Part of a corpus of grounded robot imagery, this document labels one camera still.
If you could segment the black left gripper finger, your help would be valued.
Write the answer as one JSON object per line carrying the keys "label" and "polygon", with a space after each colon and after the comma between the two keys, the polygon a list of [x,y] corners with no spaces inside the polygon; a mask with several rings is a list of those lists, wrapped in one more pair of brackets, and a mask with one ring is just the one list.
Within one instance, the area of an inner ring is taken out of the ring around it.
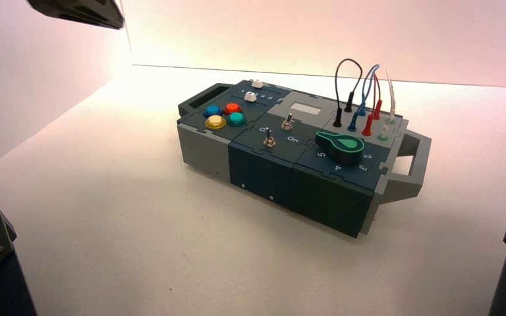
{"label": "black left gripper finger", "polygon": [[28,0],[36,11],[52,17],[119,30],[125,19],[111,0]]}

